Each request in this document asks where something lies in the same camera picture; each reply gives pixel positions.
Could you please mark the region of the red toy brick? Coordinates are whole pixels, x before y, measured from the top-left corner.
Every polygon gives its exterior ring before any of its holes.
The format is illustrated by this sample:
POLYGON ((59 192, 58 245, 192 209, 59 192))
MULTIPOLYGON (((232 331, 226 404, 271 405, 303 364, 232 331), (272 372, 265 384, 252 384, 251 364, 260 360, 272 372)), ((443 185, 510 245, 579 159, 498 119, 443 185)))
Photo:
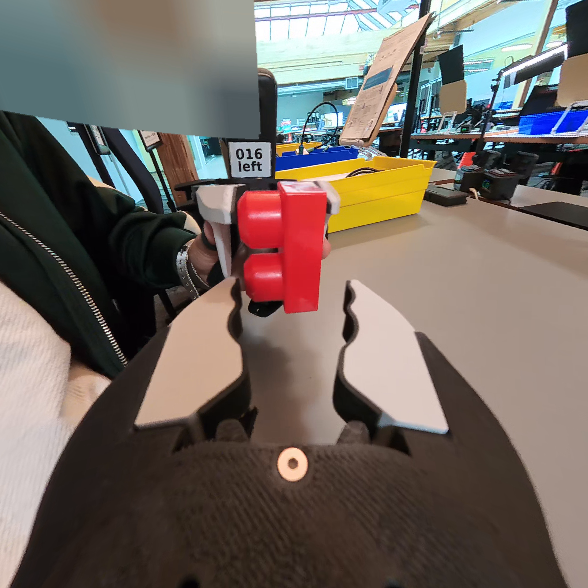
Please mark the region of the red toy brick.
POLYGON ((275 190, 248 190, 238 201, 243 266, 252 303, 281 303, 286 313, 315 312, 325 239, 327 192, 316 182, 280 181, 275 190))

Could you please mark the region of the yellow plastic bin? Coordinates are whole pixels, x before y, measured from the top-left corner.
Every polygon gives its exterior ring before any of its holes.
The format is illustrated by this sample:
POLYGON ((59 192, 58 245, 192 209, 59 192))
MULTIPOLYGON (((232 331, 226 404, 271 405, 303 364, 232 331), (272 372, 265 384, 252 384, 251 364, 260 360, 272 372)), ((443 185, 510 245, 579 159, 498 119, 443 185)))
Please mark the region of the yellow plastic bin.
POLYGON ((327 180, 341 198, 329 233, 419 213, 433 160, 376 156, 276 173, 277 179, 327 180))

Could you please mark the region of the person's left forearm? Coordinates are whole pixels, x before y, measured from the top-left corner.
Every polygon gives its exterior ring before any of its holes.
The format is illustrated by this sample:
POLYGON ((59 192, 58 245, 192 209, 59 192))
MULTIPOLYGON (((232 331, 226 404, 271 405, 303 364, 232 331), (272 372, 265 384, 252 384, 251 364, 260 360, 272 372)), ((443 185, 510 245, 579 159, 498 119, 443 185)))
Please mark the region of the person's left forearm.
POLYGON ((156 290, 180 286, 177 258, 199 233, 196 221, 184 211, 149 212, 116 189, 99 193, 113 214, 107 239, 122 274, 156 290))

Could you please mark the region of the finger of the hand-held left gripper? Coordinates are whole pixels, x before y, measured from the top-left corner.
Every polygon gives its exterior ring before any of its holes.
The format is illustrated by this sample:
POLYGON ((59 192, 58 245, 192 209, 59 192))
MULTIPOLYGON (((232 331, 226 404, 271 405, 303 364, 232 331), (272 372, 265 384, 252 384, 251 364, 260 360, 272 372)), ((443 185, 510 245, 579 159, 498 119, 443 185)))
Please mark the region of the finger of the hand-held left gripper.
POLYGON ((341 198, 337 190, 332 186, 330 182, 326 180, 319 180, 318 187, 326 193, 326 216, 331 217, 332 215, 337 215, 341 208, 341 198))
POLYGON ((232 259, 240 245, 237 204, 245 191, 245 184, 204 185, 196 191, 198 210, 212 228, 224 278, 232 275, 232 259))

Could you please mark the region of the person's left hand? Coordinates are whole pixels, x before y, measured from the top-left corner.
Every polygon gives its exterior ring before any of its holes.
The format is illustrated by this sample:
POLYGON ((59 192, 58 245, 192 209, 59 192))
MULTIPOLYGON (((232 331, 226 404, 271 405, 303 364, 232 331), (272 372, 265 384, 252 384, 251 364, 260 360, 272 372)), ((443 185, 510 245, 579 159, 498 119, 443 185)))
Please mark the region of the person's left hand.
POLYGON ((202 232, 187 250, 187 259, 195 275, 196 285, 209 290, 224 280, 212 226, 204 221, 202 232))

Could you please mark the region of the black charging case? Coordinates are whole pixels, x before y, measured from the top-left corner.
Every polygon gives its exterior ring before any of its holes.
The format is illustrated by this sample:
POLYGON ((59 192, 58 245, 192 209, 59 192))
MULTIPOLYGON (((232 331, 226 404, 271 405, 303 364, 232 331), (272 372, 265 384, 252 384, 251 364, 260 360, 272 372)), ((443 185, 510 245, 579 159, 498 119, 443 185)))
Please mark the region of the black charging case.
POLYGON ((458 191, 469 194, 471 189, 481 191, 485 170, 477 165, 463 166, 458 169, 454 185, 458 191))
POLYGON ((480 195, 489 201, 510 201, 519 179, 519 174, 507 169, 485 170, 480 195))

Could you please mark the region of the grey desk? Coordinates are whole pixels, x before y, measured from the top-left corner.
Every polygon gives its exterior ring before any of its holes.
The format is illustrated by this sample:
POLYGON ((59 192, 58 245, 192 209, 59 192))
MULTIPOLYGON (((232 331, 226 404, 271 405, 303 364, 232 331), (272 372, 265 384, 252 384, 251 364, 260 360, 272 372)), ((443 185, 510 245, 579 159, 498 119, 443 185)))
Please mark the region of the grey desk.
POLYGON ((481 201, 335 233, 319 310, 244 309, 253 438, 332 443, 345 283, 425 333, 500 420, 570 587, 587 587, 587 231, 481 201))

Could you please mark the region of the black office chair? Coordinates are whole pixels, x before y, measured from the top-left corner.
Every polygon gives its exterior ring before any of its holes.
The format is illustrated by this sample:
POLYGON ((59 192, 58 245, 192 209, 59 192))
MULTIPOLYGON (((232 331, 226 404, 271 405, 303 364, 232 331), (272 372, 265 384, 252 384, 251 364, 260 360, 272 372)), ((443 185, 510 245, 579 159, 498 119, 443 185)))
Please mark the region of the black office chair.
POLYGON ((110 160, 124 191, 133 185, 132 195, 140 195, 149 211, 176 212, 194 204, 191 190, 199 177, 186 135, 66 124, 84 143, 104 183, 113 180, 106 163, 110 160))

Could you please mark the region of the dark green zip jacket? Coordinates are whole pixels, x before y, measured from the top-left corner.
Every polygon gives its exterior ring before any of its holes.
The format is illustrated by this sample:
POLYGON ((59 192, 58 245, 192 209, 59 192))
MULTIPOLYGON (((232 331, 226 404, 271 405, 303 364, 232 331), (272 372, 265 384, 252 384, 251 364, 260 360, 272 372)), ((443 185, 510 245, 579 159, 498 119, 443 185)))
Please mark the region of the dark green zip jacket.
POLYGON ((125 277, 100 188, 34 116, 1 111, 1 281, 115 378, 156 332, 161 290, 125 277))

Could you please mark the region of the small blue bin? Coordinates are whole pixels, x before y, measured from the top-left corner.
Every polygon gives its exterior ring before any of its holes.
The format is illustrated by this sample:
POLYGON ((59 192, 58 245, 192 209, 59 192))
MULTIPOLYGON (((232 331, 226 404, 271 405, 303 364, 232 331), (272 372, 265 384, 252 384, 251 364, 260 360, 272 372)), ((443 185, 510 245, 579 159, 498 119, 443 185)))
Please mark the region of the small blue bin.
MULTIPOLYGON (((518 124, 518 133, 522 135, 549 135, 557 126, 564 111, 546 112, 521 116, 518 124)), ((587 109, 572 109, 559 123, 555 134, 577 133, 587 120, 587 109)))

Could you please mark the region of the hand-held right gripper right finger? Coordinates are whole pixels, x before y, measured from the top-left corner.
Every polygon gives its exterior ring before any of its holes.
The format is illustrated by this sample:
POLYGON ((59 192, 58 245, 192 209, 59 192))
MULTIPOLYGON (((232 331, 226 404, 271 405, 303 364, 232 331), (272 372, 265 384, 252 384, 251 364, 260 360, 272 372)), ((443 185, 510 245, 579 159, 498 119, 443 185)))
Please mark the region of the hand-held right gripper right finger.
POLYGON ((449 425, 415 328, 356 279, 345 284, 345 314, 333 405, 369 433, 394 426, 445 435, 449 425))

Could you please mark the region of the cardboard sheet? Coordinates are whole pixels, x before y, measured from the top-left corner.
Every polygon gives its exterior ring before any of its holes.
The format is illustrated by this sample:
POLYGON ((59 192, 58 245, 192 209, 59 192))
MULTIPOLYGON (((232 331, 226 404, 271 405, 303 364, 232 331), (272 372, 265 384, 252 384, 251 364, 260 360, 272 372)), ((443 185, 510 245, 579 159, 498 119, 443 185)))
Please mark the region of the cardboard sheet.
POLYGON ((364 148, 376 139, 396 96, 397 78, 432 20, 428 13, 382 41, 343 127, 340 145, 364 148))

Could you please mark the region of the blue plastic bin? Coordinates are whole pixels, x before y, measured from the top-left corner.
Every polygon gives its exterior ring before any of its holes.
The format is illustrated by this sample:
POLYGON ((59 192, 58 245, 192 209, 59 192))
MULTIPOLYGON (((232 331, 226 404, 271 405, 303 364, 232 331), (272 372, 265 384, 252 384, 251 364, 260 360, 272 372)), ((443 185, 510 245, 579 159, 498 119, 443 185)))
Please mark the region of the blue plastic bin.
POLYGON ((275 171, 285 172, 315 165, 331 164, 356 159, 359 150, 354 146, 324 146, 309 153, 298 154, 298 151, 286 151, 276 157, 275 171))

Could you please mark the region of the small stand with tan board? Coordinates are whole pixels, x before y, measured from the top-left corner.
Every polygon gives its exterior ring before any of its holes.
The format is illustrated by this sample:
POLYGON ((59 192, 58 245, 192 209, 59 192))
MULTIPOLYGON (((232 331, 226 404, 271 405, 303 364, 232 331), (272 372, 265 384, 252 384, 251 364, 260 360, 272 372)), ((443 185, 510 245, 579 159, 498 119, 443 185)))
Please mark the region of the small stand with tan board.
POLYGON ((442 84, 439 90, 439 109, 442 119, 437 131, 452 128, 455 117, 466 111, 467 83, 465 81, 463 46, 458 45, 438 56, 442 84))

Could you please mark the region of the silver wristwatch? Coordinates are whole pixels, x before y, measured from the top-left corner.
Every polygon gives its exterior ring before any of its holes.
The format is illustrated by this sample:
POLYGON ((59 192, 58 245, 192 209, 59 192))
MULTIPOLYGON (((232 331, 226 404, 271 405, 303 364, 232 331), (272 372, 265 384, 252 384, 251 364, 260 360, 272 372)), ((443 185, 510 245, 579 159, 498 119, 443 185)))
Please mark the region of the silver wristwatch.
POLYGON ((197 273, 192 262, 189 260, 189 249, 194 239, 185 243, 176 256, 176 270, 181 285, 189 294, 191 300, 201 297, 203 292, 210 289, 210 285, 197 273))

